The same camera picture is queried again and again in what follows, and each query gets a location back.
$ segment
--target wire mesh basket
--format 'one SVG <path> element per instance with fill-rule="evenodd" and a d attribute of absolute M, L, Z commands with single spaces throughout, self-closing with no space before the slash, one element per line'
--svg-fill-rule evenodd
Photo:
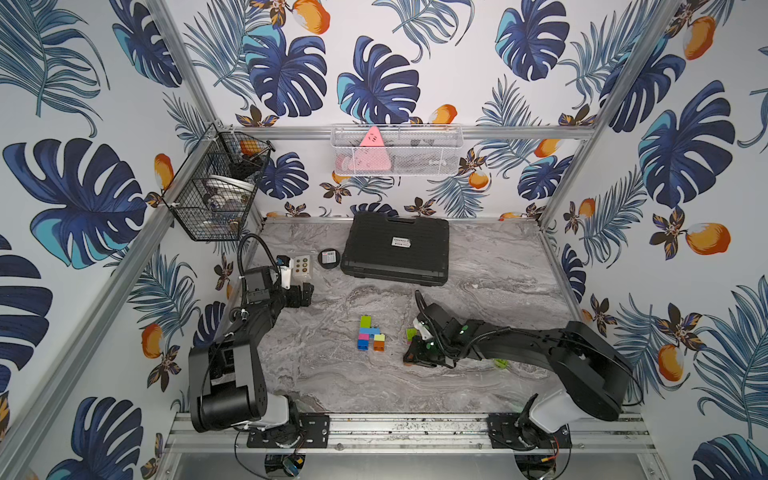
<path fill-rule="evenodd" d="M 373 125 L 333 125 L 336 173 L 354 176 L 447 177 L 464 144 L 456 125 L 376 125 L 384 147 L 360 147 Z"/>
<path fill-rule="evenodd" d="M 192 240 L 237 241 L 274 148 L 241 132 L 215 135 L 191 180 L 166 205 Z"/>

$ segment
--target marble tabletop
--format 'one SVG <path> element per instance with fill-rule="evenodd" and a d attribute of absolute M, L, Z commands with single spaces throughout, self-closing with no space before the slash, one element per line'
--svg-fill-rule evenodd
<path fill-rule="evenodd" d="M 262 237 L 274 255 L 344 250 L 352 222 L 268 223 Z M 413 292 L 460 319 L 499 326 L 564 326 L 568 307 L 533 222 L 451 222 L 449 280 L 425 287 L 347 276 L 316 265 L 312 306 L 283 309 L 259 345 L 271 392 L 290 394 L 303 411 L 506 412 L 557 382 L 538 367 L 462 360 L 455 369 L 405 366 L 406 329 L 418 313 Z M 257 252 L 254 265 L 265 265 Z M 357 349 L 359 321 L 386 335 L 386 351 Z"/>

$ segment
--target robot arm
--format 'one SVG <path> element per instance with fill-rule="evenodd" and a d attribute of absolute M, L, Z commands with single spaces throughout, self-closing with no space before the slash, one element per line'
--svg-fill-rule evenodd
<path fill-rule="evenodd" d="M 531 420 L 548 432 L 583 417 L 581 412 L 607 421 L 621 413 L 631 364 L 583 323 L 549 330 L 500 327 L 475 319 L 461 324 L 440 305 L 427 306 L 418 290 L 416 302 L 421 313 L 414 324 L 423 335 L 413 338 L 403 362 L 450 367 L 448 359 L 508 359 L 551 370 L 564 390 L 528 406 Z"/>

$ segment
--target black carrying case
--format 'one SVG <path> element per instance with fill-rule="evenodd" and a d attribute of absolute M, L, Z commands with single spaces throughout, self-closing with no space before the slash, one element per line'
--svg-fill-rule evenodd
<path fill-rule="evenodd" d="M 449 223 L 436 218 L 355 215 L 341 257 L 341 270 L 424 286 L 448 281 Z"/>

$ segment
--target black mounting plate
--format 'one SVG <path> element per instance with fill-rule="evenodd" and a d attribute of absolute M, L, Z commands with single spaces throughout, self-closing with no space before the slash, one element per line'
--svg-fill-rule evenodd
<path fill-rule="evenodd" d="M 551 449 L 551 438 L 558 440 L 560 450 L 571 447 L 571 432 L 566 425 L 560 427 L 549 436 L 541 432 L 536 444 L 524 443 L 521 439 L 520 428 L 515 426 L 519 413 L 491 413 L 488 415 L 488 437 L 491 439 L 491 447 L 494 449 L 512 449 L 525 452 L 532 449 Z"/>
<path fill-rule="evenodd" d="M 303 440 L 300 441 L 302 449 L 324 449 L 328 446 L 328 433 L 331 418 L 322 413 L 300 413 L 299 431 L 303 432 Z M 273 430 L 261 432 L 253 430 L 248 435 L 246 446 L 249 449 L 281 449 L 284 446 L 277 445 L 274 440 Z"/>

